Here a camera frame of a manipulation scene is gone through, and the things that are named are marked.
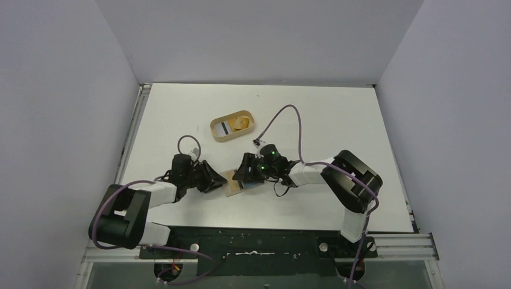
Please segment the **blue plastic card sleeves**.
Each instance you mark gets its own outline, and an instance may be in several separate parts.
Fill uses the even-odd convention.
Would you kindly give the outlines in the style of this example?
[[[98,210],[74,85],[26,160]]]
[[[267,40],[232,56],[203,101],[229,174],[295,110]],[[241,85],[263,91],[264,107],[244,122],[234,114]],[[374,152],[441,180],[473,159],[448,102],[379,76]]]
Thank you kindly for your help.
[[[254,188],[257,188],[259,186],[263,185],[263,183],[258,183],[258,182],[244,182],[243,183],[243,189],[244,190],[250,190],[250,189],[254,189]]]

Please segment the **gold card grey stripe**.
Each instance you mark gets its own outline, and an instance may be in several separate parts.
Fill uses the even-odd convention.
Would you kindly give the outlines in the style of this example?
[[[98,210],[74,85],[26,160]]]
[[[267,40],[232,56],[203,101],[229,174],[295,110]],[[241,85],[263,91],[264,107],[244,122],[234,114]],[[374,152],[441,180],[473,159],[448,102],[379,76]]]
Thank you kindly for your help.
[[[244,191],[243,189],[243,182],[242,181],[236,181],[233,179],[233,176],[235,175],[235,170],[229,170],[225,172],[225,178],[227,180],[226,184],[226,197],[234,196],[235,194],[241,193]]]

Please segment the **beige card holder wallet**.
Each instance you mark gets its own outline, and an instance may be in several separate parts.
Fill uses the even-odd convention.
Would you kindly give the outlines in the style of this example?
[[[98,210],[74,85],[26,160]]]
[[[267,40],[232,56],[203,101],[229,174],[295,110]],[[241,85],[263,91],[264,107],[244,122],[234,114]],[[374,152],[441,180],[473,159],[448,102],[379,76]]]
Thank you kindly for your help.
[[[227,183],[222,187],[225,189],[225,196],[231,197],[244,191],[252,190],[263,185],[261,182],[243,182],[236,181],[233,179],[234,174],[237,172],[236,169],[226,170],[220,175],[227,180]]]

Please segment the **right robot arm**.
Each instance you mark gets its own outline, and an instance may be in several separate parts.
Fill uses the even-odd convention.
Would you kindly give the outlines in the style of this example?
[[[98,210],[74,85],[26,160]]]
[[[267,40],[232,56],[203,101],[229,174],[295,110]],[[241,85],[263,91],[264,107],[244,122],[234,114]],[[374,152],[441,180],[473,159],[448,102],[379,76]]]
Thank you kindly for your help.
[[[383,180],[362,160],[348,150],[323,161],[305,163],[288,160],[276,145],[254,142],[256,153],[245,153],[231,177],[242,183],[277,181],[287,188],[304,185],[327,185],[345,212],[340,234],[352,243],[367,230],[368,217],[379,205],[377,199]]]

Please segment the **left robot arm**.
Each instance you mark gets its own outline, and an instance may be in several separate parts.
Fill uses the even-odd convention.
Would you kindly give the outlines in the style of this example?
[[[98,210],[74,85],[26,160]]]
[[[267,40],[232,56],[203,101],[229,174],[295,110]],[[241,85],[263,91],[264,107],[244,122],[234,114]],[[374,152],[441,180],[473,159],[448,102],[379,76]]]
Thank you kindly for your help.
[[[176,154],[171,169],[156,181],[139,180],[110,185],[89,226],[89,238],[100,249],[168,243],[171,229],[149,222],[148,211],[179,202],[190,189],[209,193],[227,180],[195,153]]]

